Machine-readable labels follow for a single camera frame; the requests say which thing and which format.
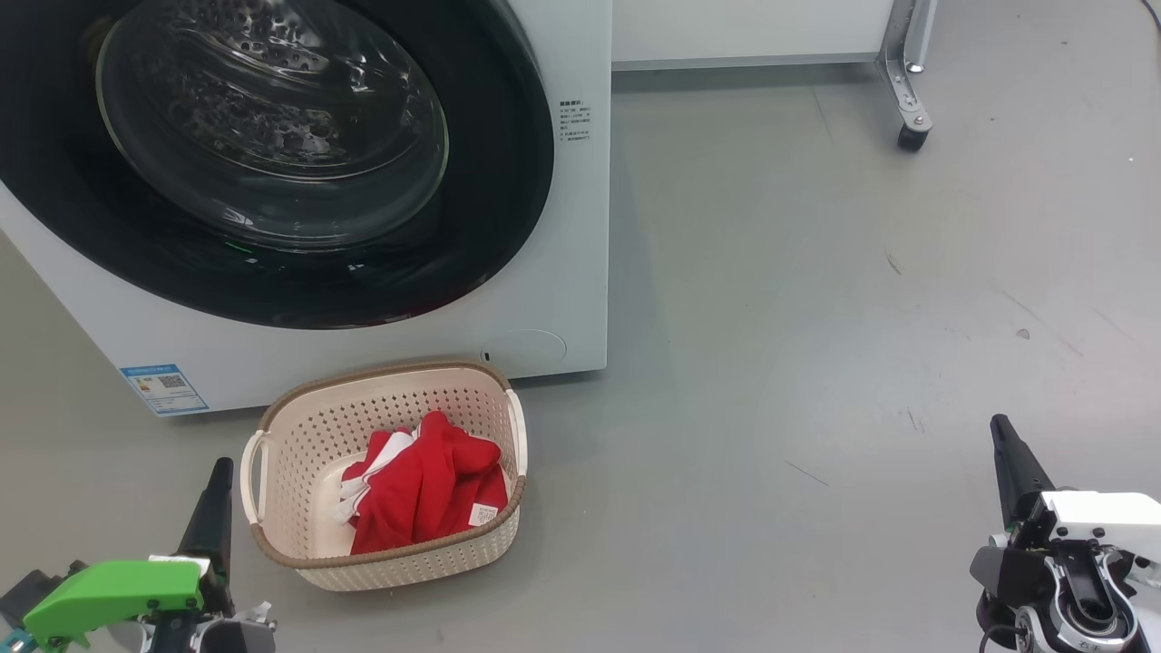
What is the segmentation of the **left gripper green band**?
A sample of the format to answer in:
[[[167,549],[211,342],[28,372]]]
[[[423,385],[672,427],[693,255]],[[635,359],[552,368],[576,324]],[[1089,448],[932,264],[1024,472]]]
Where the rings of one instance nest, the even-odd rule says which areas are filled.
[[[192,652],[215,620],[232,619],[229,591],[235,462],[223,455],[176,548],[196,559],[109,560],[75,567],[22,615],[26,648],[91,647],[98,629],[140,627],[140,652]]]

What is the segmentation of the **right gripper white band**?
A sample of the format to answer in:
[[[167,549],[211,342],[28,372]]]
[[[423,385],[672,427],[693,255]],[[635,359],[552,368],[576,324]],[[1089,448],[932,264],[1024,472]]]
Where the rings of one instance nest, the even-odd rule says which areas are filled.
[[[969,574],[1010,607],[1048,602],[1065,619],[1118,619],[1128,581],[1158,590],[1160,507],[1137,491],[1057,491],[1005,414],[990,419],[1003,544],[978,550]]]

